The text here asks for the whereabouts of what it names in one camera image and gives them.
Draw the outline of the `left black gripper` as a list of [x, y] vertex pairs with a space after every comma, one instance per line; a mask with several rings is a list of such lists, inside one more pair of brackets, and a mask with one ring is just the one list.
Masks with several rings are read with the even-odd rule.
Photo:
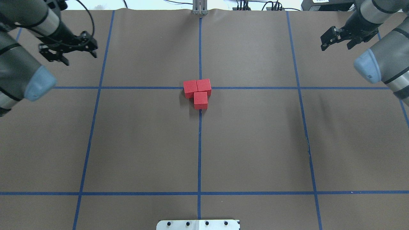
[[70, 65], [69, 60], [63, 55], [72, 51], [86, 51], [92, 57], [97, 58], [96, 39], [87, 31], [80, 35], [68, 36], [63, 39], [39, 37], [39, 53], [46, 59], [57, 59], [58, 62], [66, 66]]

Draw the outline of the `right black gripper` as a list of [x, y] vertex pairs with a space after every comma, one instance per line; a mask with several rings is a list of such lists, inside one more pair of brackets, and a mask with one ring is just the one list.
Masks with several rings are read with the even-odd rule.
[[345, 28], [336, 28], [335, 26], [330, 27], [326, 32], [321, 35], [321, 50], [326, 51], [326, 49], [333, 44], [340, 43], [342, 41], [348, 40], [348, 47], [354, 47], [357, 44], [370, 41], [374, 36], [378, 34], [379, 30], [375, 29], [368, 35], [355, 35]]

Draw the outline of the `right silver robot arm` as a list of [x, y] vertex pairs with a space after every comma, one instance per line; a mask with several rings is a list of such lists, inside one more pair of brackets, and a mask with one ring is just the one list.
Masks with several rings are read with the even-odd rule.
[[[407, 0], [364, 0], [341, 28], [330, 27], [321, 35], [321, 50], [348, 41], [347, 48], [368, 42], [379, 27], [393, 14], [402, 10], [408, 14]], [[409, 19], [405, 18], [380, 41], [354, 61], [355, 70], [368, 82], [384, 83], [393, 94], [409, 103]]]

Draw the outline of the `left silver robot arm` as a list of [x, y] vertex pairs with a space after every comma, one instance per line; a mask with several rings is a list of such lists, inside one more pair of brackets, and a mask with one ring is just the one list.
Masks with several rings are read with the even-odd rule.
[[97, 57], [95, 24], [88, 9], [92, 33], [83, 31], [75, 35], [61, 18], [61, 12], [68, 7], [65, 0], [2, 0], [0, 7], [1, 116], [21, 100], [38, 100], [57, 84], [54, 75], [13, 38], [10, 31], [28, 30], [40, 41], [38, 51], [49, 62], [68, 66], [70, 63], [64, 54], [73, 51], [86, 51]]

